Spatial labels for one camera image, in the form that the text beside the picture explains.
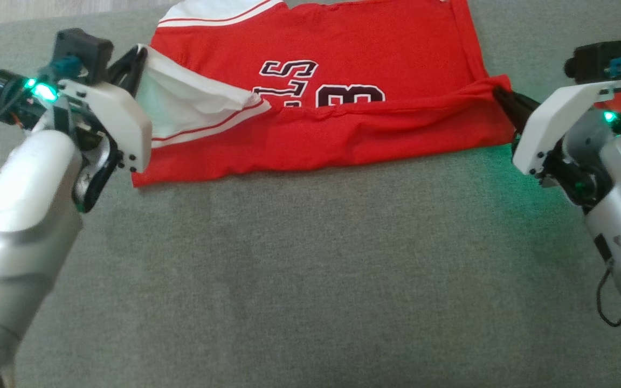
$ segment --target jersey number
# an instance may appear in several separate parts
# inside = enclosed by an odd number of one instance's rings
[[[293,96],[301,98],[306,91],[308,81],[312,78],[318,64],[311,60],[289,61],[281,64],[278,61],[266,61],[259,74],[266,77],[292,77],[287,89],[264,88],[257,86],[253,92],[259,95]],[[374,85],[322,85],[315,91],[315,106],[332,106],[341,103],[385,101],[385,93]],[[301,106],[301,101],[284,101],[284,106]]]

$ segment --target red jersey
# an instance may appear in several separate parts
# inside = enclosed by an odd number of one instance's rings
[[[162,124],[136,186],[398,160],[507,143],[513,132],[492,96],[509,81],[486,73],[466,0],[291,9],[282,0],[185,0],[151,47],[173,63],[148,64],[151,81],[141,84],[138,100],[158,102],[161,112],[146,110]],[[197,94],[224,98],[184,105],[205,120],[169,113],[189,93],[158,96],[189,72]]]

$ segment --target gray fabric surface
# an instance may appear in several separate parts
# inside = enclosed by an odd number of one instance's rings
[[[491,74],[539,99],[569,83],[574,47],[621,38],[612,0],[471,9]],[[0,68],[34,74],[71,26],[123,53],[164,11],[1,25]],[[0,126],[0,164],[20,139]],[[20,349],[20,386],[621,386],[581,214],[509,158],[143,191],[117,174]]]

